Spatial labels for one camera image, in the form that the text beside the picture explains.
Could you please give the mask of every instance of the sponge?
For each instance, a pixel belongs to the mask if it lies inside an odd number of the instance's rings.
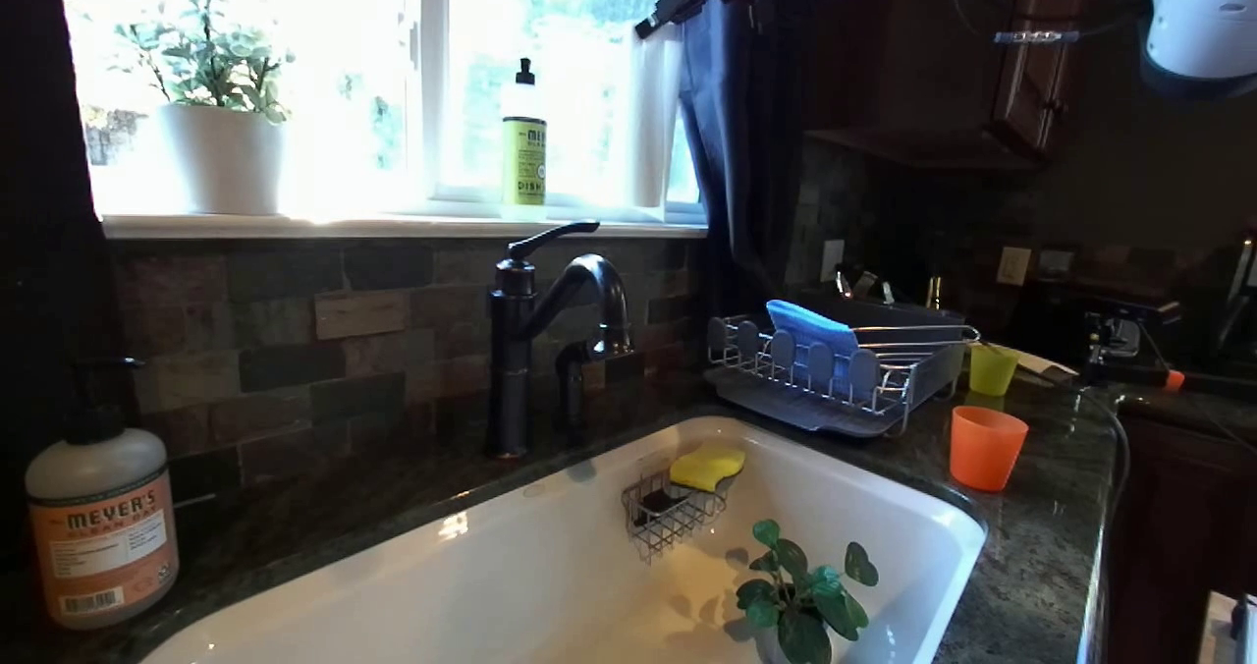
[[[698,450],[686,453],[672,463],[669,477],[675,484],[714,492],[719,480],[742,472],[747,454],[737,448],[703,444]]]

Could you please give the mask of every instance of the window sill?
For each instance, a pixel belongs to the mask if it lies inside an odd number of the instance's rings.
[[[539,223],[494,218],[421,218],[378,215],[314,221],[300,218],[243,215],[104,215],[108,239],[362,239],[362,238],[525,238],[567,220]],[[603,238],[705,238],[704,225],[603,223]]]

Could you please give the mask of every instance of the wire dish rack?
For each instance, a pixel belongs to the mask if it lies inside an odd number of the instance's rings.
[[[859,350],[804,346],[763,318],[711,318],[704,377],[723,399],[801,429],[871,438],[897,424],[900,435],[923,401],[955,392],[964,348],[982,337],[924,307],[845,301],[825,314],[855,331]],[[905,321],[920,324],[892,324]]]
[[[647,565],[664,551],[709,524],[724,512],[732,480],[720,480],[716,492],[674,484],[666,469],[628,485],[620,494],[625,528]]]

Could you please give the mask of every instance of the faucet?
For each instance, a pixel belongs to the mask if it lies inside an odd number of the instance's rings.
[[[569,428],[581,423],[581,366],[632,352],[623,283],[606,258],[597,254],[574,258],[539,302],[533,288],[537,269],[528,262],[530,253],[558,235],[597,229],[598,223],[593,220],[554,226],[508,244],[507,258],[498,263],[494,290],[489,293],[491,347],[485,451],[491,456],[519,458],[528,453],[532,439],[528,374],[533,338],[572,302],[582,284],[592,283],[597,288],[600,322],[590,338],[563,347],[556,360],[559,418]]]

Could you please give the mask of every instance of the faucet handle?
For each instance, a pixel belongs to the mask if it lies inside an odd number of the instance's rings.
[[[547,241],[557,238],[557,235],[592,234],[597,231],[601,224],[602,223],[598,223],[597,220],[581,220],[578,223],[554,226],[554,229],[546,230],[539,235],[530,235],[528,239],[508,244],[507,258],[510,258],[512,262],[522,262],[528,258],[530,253],[537,252],[537,248],[541,246],[541,244],[546,244]]]

